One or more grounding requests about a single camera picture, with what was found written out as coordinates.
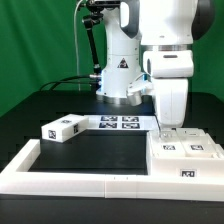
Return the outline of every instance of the white block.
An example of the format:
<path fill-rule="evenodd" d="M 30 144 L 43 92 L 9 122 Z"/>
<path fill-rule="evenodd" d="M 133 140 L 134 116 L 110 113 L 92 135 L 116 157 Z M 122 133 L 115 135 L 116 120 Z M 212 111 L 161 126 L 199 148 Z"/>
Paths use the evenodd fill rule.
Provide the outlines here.
<path fill-rule="evenodd" d="M 198 129 L 147 135 L 146 162 L 153 177 L 224 177 L 224 153 L 208 134 Z"/>
<path fill-rule="evenodd" d="M 87 116 L 69 114 L 41 127 L 42 138 L 64 142 L 86 130 L 89 124 Z"/>
<path fill-rule="evenodd" d="M 136 175 L 106 175 L 105 198 L 136 198 Z"/>
<path fill-rule="evenodd" d="M 224 201 L 224 179 L 137 176 L 137 198 Z"/>
<path fill-rule="evenodd" d="M 40 140 L 31 139 L 6 166 L 2 173 L 27 172 L 40 155 Z"/>
<path fill-rule="evenodd" d="M 105 175 L 15 172 L 0 175 L 0 193 L 104 197 Z"/>

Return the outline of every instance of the white platform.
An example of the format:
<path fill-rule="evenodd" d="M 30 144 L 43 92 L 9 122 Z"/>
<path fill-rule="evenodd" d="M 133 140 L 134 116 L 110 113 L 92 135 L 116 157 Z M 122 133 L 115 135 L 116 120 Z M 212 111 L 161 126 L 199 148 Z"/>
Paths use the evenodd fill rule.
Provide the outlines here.
<path fill-rule="evenodd" d="M 89 118 L 88 129 L 93 130 L 149 131 L 159 129 L 154 116 L 88 115 L 87 117 Z"/>
<path fill-rule="evenodd" d="M 199 129 L 147 134 L 148 174 L 168 177 L 224 178 L 224 151 Z"/>
<path fill-rule="evenodd" d="M 223 153 L 221 147 L 215 150 L 217 155 Z M 0 174 L 1 194 L 224 201 L 221 170 L 217 176 L 194 177 L 28 172 L 39 153 L 39 140 L 30 140 L 20 150 Z M 212 159 L 223 166 L 223 158 Z"/>

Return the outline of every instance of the black cable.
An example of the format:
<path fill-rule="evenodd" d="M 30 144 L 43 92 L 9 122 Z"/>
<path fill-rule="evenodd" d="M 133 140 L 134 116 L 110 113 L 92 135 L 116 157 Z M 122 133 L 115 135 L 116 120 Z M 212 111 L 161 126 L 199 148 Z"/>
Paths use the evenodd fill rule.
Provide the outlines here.
<path fill-rule="evenodd" d="M 69 83 L 69 84 L 89 84 L 89 82 L 69 82 L 69 81 L 56 81 L 56 82 L 48 82 L 41 86 L 39 91 L 42 91 L 45 86 L 51 85 L 51 84 L 58 84 L 60 85 L 61 83 Z"/>
<path fill-rule="evenodd" d="M 93 71 L 96 74 L 101 73 L 101 67 L 99 64 L 99 59 L 96 51 L 96 44 L 93 36 L 93 26 L 100 24 L 100 22 L 103 19 L 103 14 L 102 13 L 94 13 L 92 15 L 84 16 L 83 17 L 83 24 L 86 28 L 87 36 L 89 39 L 89 44 L 90 44 L 90 50 L 92 53 L 92 59 L 93 59 Z"/>
<path fill-rule="evenodd" d="M 61 79 L 60 81 L 56 82 L 51 88 L 50 90 L 54 90 L 58 85 L 60 85 L 61 83 L 60 82 L 63 82 L 63 81 L 69 81 L 69 80 L 74 80 L 74 79 L 87 79 L 89 78 L 89 76 L 71 76 L 71 77 L 68 77 L 68 78 L 64 78 L 64 79 Z"/>

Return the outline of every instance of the cube with marker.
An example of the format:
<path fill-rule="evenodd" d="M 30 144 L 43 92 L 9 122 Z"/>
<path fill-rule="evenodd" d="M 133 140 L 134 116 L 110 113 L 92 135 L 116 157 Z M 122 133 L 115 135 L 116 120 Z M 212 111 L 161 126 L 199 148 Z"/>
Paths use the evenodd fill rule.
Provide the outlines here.
<path fill-rule="evenodd" d="M 88 125 L 89 118 L 87 116 L 69 114 L 42 126 L 42 138 L 64 142 L 86 130 Z"/>

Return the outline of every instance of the black tabletop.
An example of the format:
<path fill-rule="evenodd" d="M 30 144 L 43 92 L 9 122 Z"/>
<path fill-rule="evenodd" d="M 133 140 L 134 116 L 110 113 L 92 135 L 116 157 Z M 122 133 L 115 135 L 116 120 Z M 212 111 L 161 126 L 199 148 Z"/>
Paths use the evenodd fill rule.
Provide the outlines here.
<path fill-rule="evenodd" d="M 149 97 L 137 107 L 98 102 L 91 92 L 33 93 L 0 118 L 0 169 L 41 126 L 67 114 L 153 115 Z M 224 147 L 224 103 L 190 93 L 183 127 L 201 128 Z M 145 131 L 86 130 L 65 143 L 41 140 L 32 171 L 146 174 Z M 0 195 L 0 223 L 223 223 L 217 202 Z"/>

